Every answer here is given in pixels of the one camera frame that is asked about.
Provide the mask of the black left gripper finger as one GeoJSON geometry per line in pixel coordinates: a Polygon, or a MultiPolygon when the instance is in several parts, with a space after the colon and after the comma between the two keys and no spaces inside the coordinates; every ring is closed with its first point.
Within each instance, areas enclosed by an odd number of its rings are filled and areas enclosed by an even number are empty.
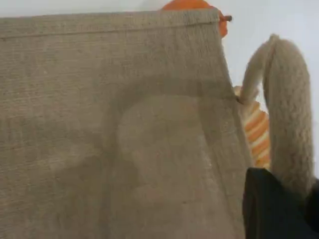
{"type": "Polygon", "coordinates": [[[308,197],[306,207],[306,221],[313,234],[319,238],[319,180],[315,180],[312,191],[308,197]]]}
{"type": "Polygon", "coordinates": [[[293,196],[265,169],[247,169],[242,214],[247,239],[311,237],[311,228],[293,196]]]}

